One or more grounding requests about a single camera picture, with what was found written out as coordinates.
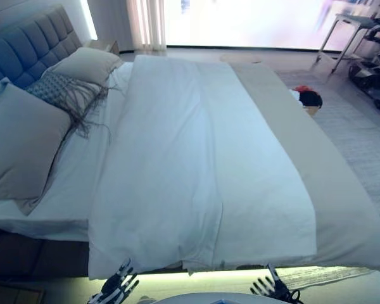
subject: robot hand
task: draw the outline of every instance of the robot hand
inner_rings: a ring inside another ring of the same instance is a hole
[[[277,275],[276,269],[271,264],[268,264],[267,267],[270,270],[274,283],[269,277],[265,278],[267,282],[258,279],[259,284],[253,282],[250,291],[254,295],[267,296],[292,304],[303,304],[303,302],[300,301],[300,290],[294,290],[290,293],[290,290]]]
[[[128,298],[132,290],[139,284],[138,280],[131,284],[138,275],[137,273],[123,284],[133,271],[132,267],[128,269],[130,262],[131,260],[127,260],[122,264],[119,270],[104,283],[101,292],[91,296],[87,304],[121,304]]]

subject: window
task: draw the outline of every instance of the window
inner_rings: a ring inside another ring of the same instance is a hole
[[[372,0],[165,0],[168,45],[318,49],[336,13],[366,15]],[[329,49],[340,50],[349,26]]]

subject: fringed pillow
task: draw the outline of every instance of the fringed pillow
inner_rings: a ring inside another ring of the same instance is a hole
[[[87,112],[107,95],[108,88],[84,82],[66,75],[46,72],[41,79],[25,90],[69,114],[71,129],[87,137],[90,122],[85,121]]]

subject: red cloth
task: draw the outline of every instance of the red cloth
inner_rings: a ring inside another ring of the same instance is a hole
[[[314,92],[314,93],[316,93],[316,95],[319,95],[317,92],[315,92],[312,88],[310,88],[307,85],[299,85],[298,87],[295,87],[293,90],[300,92],[300,93],[302,93],[302,92]]]

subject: metal table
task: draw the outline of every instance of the metal table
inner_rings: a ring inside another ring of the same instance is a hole
[[[348,43],[346,44],[345,48],[343,49],[343,51],[339,54],[338,58],[334,59],[334,58],[330,57],[328,54],[324,53],[323,50],[324,50],[324,47],[327,44],[332,32],[335,29],[336,24],[338,22],[345,22],[347,24],[354,26],[355,31],[353,32],[352,36],[350,37],[350,39],[349,39]],[[334,66],[332,68],[331,73],[335,72],[336,68],[338,67],[338,65],[342,59],[351,59],[351,57],[345,56],[345,53],[349,49],[350,45],[352,44],[352,42],[355,39],[355,37],[357,36],[357,34],[363,29],[369,30],[372,27],[375,27],[376,25],[377,25],[377,23],[374,22],[369,17],[336,14],[335,21],[332,24],[332,27],[329,30],[329,33],[328,33],[327,37],[325,38],[324,43],[322,44],[321,48],[318,51],[316,62],[318,62],[321,59],[321,57],[323,57],[323,56],[329,58],[330,60],[332,60],[334,62]],[[355,48],[355,50],[353,51],[353,53],[357,50],[357,48],[359,47],[359,44],[360,43],[358,43],[358,45]]]

